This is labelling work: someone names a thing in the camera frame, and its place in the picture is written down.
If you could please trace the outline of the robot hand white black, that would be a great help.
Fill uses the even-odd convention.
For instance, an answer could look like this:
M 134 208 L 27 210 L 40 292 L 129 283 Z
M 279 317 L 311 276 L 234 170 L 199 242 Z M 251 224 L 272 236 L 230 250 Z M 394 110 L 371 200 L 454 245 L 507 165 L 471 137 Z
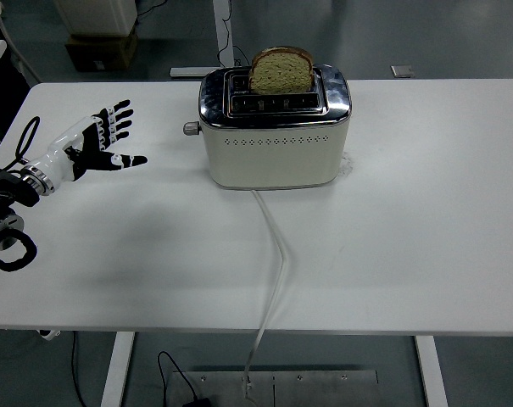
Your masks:
M 79 120 L 26 168 L 40 177 L 47 194 L 63 181 L 77 181 L 88 170 L 117 171 L 146 164 L 142 155 L 112 153 L 109 147 L 129 136 L 133 110 L 126 99 Z

